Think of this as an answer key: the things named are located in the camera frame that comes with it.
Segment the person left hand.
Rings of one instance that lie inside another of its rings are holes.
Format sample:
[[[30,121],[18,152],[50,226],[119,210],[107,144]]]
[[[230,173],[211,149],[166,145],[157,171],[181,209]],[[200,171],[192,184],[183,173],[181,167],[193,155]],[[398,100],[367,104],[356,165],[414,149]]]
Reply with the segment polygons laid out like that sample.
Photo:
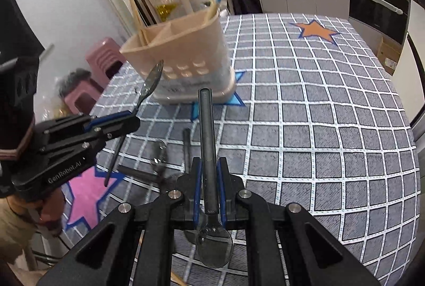
[[[45,199],[29,204],[30,217],[45,238],[56,238],[61,234],[65,204],[65,196],[60,188]]]

